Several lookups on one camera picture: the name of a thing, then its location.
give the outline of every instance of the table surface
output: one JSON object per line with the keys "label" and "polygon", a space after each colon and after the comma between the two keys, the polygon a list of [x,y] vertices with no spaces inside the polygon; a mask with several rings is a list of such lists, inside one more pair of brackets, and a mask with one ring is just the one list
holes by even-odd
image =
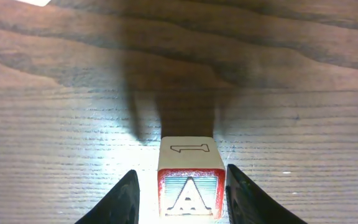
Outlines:
{"label": "table surface", "polygon": [[153,223],[160,137],[185,135],[358,223],[358,0],[0,0],[0,223],[73,223],[130,169]]}

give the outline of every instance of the block face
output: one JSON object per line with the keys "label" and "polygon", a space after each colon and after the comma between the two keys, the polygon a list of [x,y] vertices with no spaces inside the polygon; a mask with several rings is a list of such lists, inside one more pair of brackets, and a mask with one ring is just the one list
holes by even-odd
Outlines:
{"label": "block face", "polygon": [[158,169],[224,169],[215,140],[209,137],[164,137]]}
{"label": "block face", "polygon": [[158,171],[160,216],[197,215],[221,218],[225,170],[162,169]]}

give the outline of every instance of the wood grain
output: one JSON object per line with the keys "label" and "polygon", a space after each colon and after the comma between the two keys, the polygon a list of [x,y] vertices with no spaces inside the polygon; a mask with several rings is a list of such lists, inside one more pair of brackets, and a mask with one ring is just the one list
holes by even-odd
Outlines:
{"label": "wood grain", "polygon": [[0,0],[0,223],[73,223],[129,169],[157,222],[169,135],[358,223],[358,0]]}

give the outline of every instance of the block top face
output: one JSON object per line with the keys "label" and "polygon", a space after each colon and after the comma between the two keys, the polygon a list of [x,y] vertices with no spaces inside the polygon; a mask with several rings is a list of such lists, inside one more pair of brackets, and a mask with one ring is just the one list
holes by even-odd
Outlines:
{"label": "block top face", "polygon": [[158,169],[222,169],[224,165],[210,137],[164,137]]}

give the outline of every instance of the alphabet block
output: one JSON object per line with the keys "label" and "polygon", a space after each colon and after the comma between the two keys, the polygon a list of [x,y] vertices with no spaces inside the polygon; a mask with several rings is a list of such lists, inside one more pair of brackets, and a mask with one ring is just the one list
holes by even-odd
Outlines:
{"label": "alphabet block", "polygon": [[221,218],[225,170],[213,138],[164,137],[158,160],[161,217]]}

